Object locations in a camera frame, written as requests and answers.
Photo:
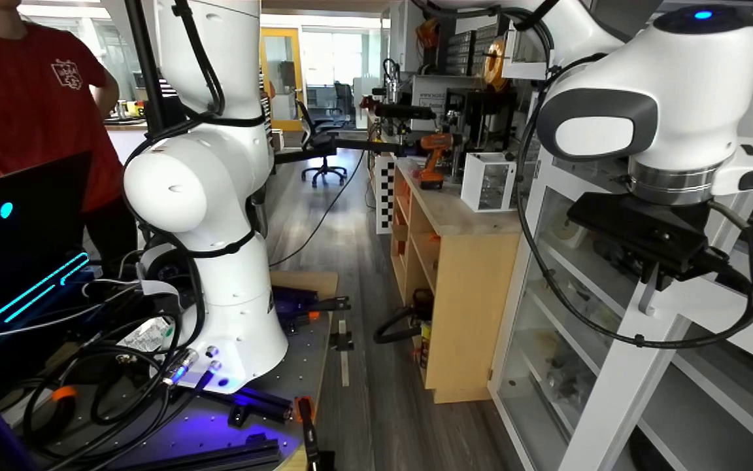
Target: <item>door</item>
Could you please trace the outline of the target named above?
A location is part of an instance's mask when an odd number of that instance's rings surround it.
[[[302,130],[303,101],[299,28],[261,28],[264,88],[273,93],[273,125]]]

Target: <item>white box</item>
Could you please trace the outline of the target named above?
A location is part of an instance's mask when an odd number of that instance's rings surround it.
[[[467,155],[460,202],[473,212],[510,212],[515,161],[506,151]]]

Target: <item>white cabinet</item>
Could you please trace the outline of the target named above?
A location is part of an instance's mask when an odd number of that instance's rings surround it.
[[[567,223],[567,207],[583,190],[616,190],[612,176],[621,172],[608,165],[583,177],[580,167],[561,167],[544,151],[528,198],[531,233],[557,284],[595,322],[648,329],[648,338],[699,335],[702,328],[685,317],[647,318],[637,308],[644,284],[629,274],[618,245]],[[682,295],[690,288],[699,297],[729,295],[699,280],[668,288],[665,308],[688,308]],[[753,468],[753,329],[735,346],[677,354],[621,346],[557,300],[533,257],[522,257],[510,294],[489,390],[528,471],[637,468],[633,460],[651,451],[681,471]],[[633,430],[651,451],[629,444]]]

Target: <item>blue led light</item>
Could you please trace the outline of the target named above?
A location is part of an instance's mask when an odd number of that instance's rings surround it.
[[[61,284],[65,284],[69,278],[74,278],[76,273],[81,273],[87,265],[89,265],[89,257],[85,257],[74,269],[69,269],[69,273],[61,278]]]
[[[27,300],[21,308],[17,308],[9,318],[5,318],[5,325],[12,325],[17,317],[21,317],[23,312],[30,312],[34,303],[40,303],[40,297],[44,297],[47,294],[52,294],[55,291],[55,284],[50,284],[50,288],[44,288],[40,295],[34,295],[31,300]]]
[[[69,258],[69,262],[65,262],[64,266],[57,266],[52,274],[42,278],[38,284],[31,284],[31,288],[23,291],[21,295],[17,295],[12,303],[0,305],[0,317],[4,317],[5,312],[12,312],[17,303],[21,303],[23,297],[34,295],[44,283],[50,283],[52,278],[57,278],[61,273],[65,273],[72,265],[76,265],[76,262],[85,265],[85,258],[87,258],[87,265],[89,265],[89,253],[87,253],[87,252],[81,252],[81,253],[76,253],[74,258]]]
[[[710,21],[710,19],[715,19],[715,10],[697,10],[693,19],[697,21]]]
[[[14,210],[17,210],[14,202],[4,202],[0,220],[12,220]]]

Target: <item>person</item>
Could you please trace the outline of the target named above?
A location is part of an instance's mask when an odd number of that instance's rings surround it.
[[[0,176],[91,155],[85,225],[115,274],[136,249],[136,223],[124,202],[124,167],[104,130],[118,84],[69,31],[30,23],[21,0],[0,0]]]

